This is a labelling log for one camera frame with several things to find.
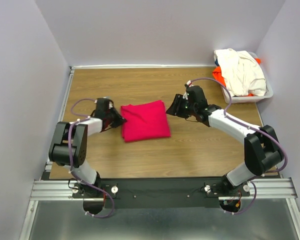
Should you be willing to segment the orange t shirt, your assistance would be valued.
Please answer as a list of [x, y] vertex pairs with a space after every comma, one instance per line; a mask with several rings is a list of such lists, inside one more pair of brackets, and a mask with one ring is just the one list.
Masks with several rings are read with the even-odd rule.
[[[254, 58], [254, 59], [259, 65], [261, 64], [261, 60], [259, 58]], [[212, 71], [212, 75], [214, 79], [218, 81], [222, 86], [227, 87], [225, 83], [225, 79], [222, 76], [222, 71], [221, 71], [221, 67], [219, 66], [218, 59], [216, 59], [214, 63], [216, 65], [216, 68]], [[244, 97], [254, 97], [254, 95], [252, 93], [249, 93]]]

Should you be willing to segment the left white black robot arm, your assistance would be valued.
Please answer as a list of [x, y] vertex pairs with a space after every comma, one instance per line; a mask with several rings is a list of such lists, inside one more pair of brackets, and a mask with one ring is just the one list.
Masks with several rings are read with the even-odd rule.
[[56, 124], [48, 151], [50, 161], [64, 167], [77, 180], [79, 186], [91, 198], [100, 193], [100, 174], [91, 168], [87, 156], [88, 137], [122, 126], [127, 120], [119, 114], [109, 98], [93, 101], [95, 109], [90, 115], [73, 122], [59, 121]]

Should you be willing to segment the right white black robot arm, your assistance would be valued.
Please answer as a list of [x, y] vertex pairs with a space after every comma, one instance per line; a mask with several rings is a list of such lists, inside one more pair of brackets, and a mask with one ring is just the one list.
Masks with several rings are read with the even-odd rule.
[[200, 86], [192, 85], [186, 88], [184, 95], [176, 94], [166, 114], [183, 119], [195, 117], [199, 123], [221, 130], [243, 144], [243, 163], [226, 173], [215, 185], [208, 183], [205, 187], [207, 193], [216, 191], [231, 196], [240, 185], [267, 173], [285, 159], [271, 126], [249, 124], [226, 113], [218, 105], [208, 104]]

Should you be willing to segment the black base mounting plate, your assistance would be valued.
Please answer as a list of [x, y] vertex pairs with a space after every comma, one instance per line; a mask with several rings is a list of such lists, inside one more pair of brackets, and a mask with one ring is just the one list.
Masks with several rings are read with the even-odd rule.
[[238, 212], [242, 197], [250, 196], [247, 182], [228, 195], [215, 190], [206, 192], [207, 184], [216, 185], [222, 177], [104, 178], [100, 188], [106, 194], [74, 183], [75, 199], [83, 199], [83, 208], [92, 214], [102, 209], [225, 208]]

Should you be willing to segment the pink t shirt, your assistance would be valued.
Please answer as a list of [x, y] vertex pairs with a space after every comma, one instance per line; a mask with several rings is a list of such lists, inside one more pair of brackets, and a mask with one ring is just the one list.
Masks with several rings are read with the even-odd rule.
[[171, 136], [165, 104], [161, 100], [124, 105], [120, 113], [126, 119], [121, 131], [126, 143]]

